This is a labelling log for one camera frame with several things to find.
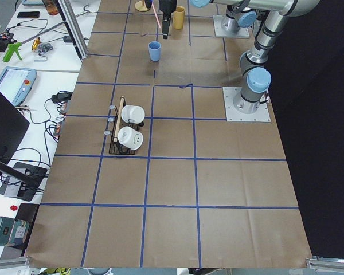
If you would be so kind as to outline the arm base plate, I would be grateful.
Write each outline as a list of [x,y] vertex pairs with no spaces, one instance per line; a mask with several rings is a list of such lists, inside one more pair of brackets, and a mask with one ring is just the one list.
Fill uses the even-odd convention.
[[235,19],[226,15],[214,15],[213,23],[216,37],[248,39],[250,36],[247,27],[239,27]]
[[222,87],[228,122],[270,123],[268,103],[264,95],[255,103],[241,97],[241,87]]

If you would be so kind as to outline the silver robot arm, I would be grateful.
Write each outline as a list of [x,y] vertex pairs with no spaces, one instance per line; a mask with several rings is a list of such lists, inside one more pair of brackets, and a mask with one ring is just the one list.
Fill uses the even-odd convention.
[[238,25],[242,22],[253,24],[256,17],[248,19],[244,9],[265,10],[268,12],[262,20],[253,46],[240,57],[240,69],[243,87],[234,97],[234,107],[246,114],[257,111],[262,95],[271,83],[271,75],[264,68],[268,53],[283,31],[289,17],[305,15],[313,10],[319,1],[191,1],[195,7],[205,7],[210,3],[227,6],[226,15],[232,17]]
[[223,31],[227,34],[238,35],[243,30],[248,31],[257,18],[257,13],[251,8],[239,8],[228,5],[225,16],[221,22]]

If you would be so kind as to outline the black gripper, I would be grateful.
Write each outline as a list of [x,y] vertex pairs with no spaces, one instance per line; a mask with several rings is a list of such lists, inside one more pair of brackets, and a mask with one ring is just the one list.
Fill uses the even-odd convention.
[[162,35],[167,40],[170,29],[171,15],[176,11],[177,0],[159,0],[159,10],[163,13]]

